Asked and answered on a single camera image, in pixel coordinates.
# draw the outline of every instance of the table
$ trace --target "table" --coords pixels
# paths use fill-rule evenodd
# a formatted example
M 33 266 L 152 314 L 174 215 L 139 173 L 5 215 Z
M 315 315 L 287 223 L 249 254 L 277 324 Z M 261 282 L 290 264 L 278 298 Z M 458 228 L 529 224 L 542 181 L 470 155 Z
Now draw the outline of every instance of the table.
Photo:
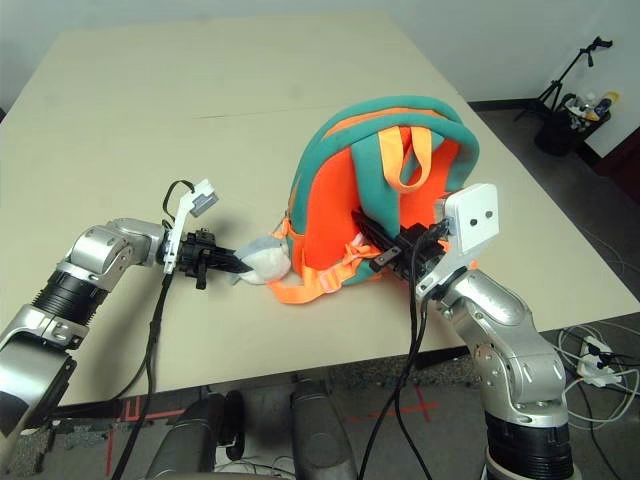
M 238 247 L 270 231 L 300 154 L 353 103 L 422 94 L 481 145 L 469 182 L 498 186 L 502 233 L 481 268 L 540 330 L 623 315 L 638 301 L 462 97 L 382 13 L 231 18 L 63 33 L 1 126 L 2 325 L 94 224 L 160 221 L 168 184 L 208 177 L 221 201 L 187 228 Z M 305 306 L 210 274 L 178 276 L 158 349 L 159 391 L 402 354 L 405 287 L 389 278 Z M 136 370 L 161 280 L 132 267 L 91 323 L 63 404 L 105 399 Z M 423 349 L 461 344 L 433 320 Z M 132 393 L 145 390 L 144 380 Z

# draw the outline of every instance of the orange backpack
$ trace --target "orange backpack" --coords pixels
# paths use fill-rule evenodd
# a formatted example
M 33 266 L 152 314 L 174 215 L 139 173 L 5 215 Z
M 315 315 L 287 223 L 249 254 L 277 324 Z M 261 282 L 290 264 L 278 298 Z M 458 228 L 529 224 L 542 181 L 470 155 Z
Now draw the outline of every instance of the orange backpack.
M 309 302 L 374 275 L 353 218 L 362 211 L 390 237 L 400 226 L 434 223 L 434 203 L 460 189 L 478 142 L 447 104 L 385 97 L 333 116 L 307 145 L 293 179 L 279 236 L 302 285 L 269 284 L 283 303 Z

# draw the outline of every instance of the trash bin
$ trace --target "trash bin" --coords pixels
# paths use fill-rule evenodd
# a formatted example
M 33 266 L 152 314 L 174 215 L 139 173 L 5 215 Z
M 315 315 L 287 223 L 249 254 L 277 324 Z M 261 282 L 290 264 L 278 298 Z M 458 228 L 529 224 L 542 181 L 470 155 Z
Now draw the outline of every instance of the trash bin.
M 543 152 L 564 156 L 574 151 L 610 118 L 611 114 L 607 112 L 599 121 L 589 121 L 563 108 L 545 120 L 534 142 Z

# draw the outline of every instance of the bottle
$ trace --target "bottle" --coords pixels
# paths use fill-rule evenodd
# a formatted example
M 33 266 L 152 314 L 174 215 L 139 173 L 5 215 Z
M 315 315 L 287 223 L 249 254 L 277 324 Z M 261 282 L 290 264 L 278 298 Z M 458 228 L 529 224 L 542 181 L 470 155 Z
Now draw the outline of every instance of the bottle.
M 598 118 L 602 118 L 605 113 L 609 110 L 611 105 L 616 103 L 620 98 L 620 95 L 617 92 L 607 92 L 604 94 L 604 97 L 598 102 L 593 109 L 594 113 L 598 115 Z

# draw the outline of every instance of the backpack strap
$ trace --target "backpack strap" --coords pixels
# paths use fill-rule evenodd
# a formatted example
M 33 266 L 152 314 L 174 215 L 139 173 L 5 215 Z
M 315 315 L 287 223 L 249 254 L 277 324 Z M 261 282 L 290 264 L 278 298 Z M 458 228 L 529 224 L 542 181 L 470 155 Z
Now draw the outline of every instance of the backpack strap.
M 400 127 L 391 127 L 378 133 L 380 142 L 380 157 L 384 178 L 389 185 L 399 193 L 411 193 L 418 190 L 429 177 L 431 171 L 431 130 L 411 127 L 411 149 L 404 153 Z M 420 167 L 420 178 L 413 184 L 407 185 L 402 181 L 403 167 L 408 163 L 411 151 Z
M 325 293 L 340 290 L 349 279 L 356 277 L 365 258 L 380 255 L 380 251 L 375 247 L 358 245 L 360 242 L 361 235 L 356 237 L 354 242 L 345 245 L 346 253 L 342 261 L 326 270 L 308 267 L 303 258 L 300 271 L 302 285 L 289 286 L 278 280 L 268 283 L 267 286 L 280 302 L 296 305 L 308 303 Z

